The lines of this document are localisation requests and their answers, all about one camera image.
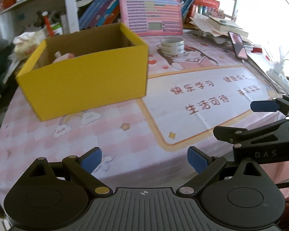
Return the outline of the clear packing tape roll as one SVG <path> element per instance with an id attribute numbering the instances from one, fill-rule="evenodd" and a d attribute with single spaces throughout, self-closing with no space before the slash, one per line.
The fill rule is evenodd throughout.
<path id="1" fill-rule="evenodd" d="M 161 40 L 160 48 L 163 54 L 175 56 L 184 53 L 185 43 L 182 38 L 168 37 Z"/>

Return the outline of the pink plush pig toy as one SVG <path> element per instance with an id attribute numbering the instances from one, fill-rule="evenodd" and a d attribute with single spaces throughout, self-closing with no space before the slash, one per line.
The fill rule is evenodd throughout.
<path id="1" fill-rule="evenodd" d="M 73 58 L 75 58 L 75 55 L 73 53 L 62 54 L 60 53 L 60 51 L 57 51 L 55 53 L 55 60 L 53 61 L 53 63 L 57 63 L 63 60 L 73 59 Z"/>

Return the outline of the black smartphone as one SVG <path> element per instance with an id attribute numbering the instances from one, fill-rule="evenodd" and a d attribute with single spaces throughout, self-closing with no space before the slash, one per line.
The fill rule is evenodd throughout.
<path id="1" fill-rule="evenodd" d="M 231 39 L 236 58 L 241 60 L 248 60 L 246 49 L 244 47 L 241 36 L 231 31 L 228 32 L 228 35 Z"/>

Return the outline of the stack of papers and books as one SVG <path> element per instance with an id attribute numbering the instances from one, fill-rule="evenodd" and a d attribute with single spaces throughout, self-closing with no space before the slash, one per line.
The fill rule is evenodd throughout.
<path id="1" fill-rule="evenodd" d="M 205 16 L 198 13 L 194 17 L 191 17 L 190 20 L 190 23 L 195 25 L 199 30 L 209 33 L 214 37 L 228 35 L 228 32 L 240 34 L 243 38 L 248 38 L 249 36 L 248 32 L 245 32 L 231 20 Z"/>

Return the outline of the yellow cardboard box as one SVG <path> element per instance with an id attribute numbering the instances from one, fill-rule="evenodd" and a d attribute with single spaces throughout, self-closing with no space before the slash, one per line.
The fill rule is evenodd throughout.
<path id="1" fill-rule="evenodd" d="M 75 58 L 53 63 L 55 53 Z M 41 121 L 144 97 L 149 46 L 122 23 L 41 42 L 17 82 Z"/>

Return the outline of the red dictionary book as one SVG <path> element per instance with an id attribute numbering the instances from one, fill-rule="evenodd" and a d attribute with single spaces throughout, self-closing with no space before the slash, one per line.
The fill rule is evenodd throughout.
<path id="1" fill-rule="evenodd" d="M 220 2 L 216 0 L 194 0 L 194 4 L 219 9 Z"/>

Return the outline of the white tissue pack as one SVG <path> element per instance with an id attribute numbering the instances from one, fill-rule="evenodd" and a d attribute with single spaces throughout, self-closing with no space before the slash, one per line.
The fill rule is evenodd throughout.
<path id="1" fill-rule="evenodd" d="M 44 30 L 24 32 L 15 37 L 12 41 L 15 55 L 19 60 L 29 58 L 45 38 Z"/>

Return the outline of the pink learning tablet board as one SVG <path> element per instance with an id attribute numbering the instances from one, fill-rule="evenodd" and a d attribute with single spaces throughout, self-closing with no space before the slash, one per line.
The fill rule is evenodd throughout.
<path id="1" fill-rule="evenodd" d="M 180 0 L 119 0 L 121 22 L 139 36 L 182 35 Z"/>

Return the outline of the red white bottle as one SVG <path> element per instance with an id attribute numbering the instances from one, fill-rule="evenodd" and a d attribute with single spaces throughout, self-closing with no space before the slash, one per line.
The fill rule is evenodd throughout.
<path id="1" fill-rule="evenodd" d="M 42 12 L 42 17 L 43 17 L 43 19 L 44 19 L 44 23 L 45 23 L 45 25 L 46 25 L 46 29 L 47 29 L 47 31 L 48 31 L 48 35 L 49 35 L 50 37 L 53 37 L 53 36 L 55 35 L 55 33 L 54 33 L 54 31 L 52 30 L 52 28 L 51 28 L 51 24 L 50 24 L 50 21 L 49 21 L 49 19 L 48 19 L 48 12 L 47 12 L 47 11 Z"/>

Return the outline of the row of blue books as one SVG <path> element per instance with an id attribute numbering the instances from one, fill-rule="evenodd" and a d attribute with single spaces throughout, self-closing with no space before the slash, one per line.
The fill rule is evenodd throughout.
<path id="1" fill-rule="evenodd" d="M 85 30 L 111 24 L 119 16 L 119 0 L 93 0 L 79 18 L 79 29 Z"/>

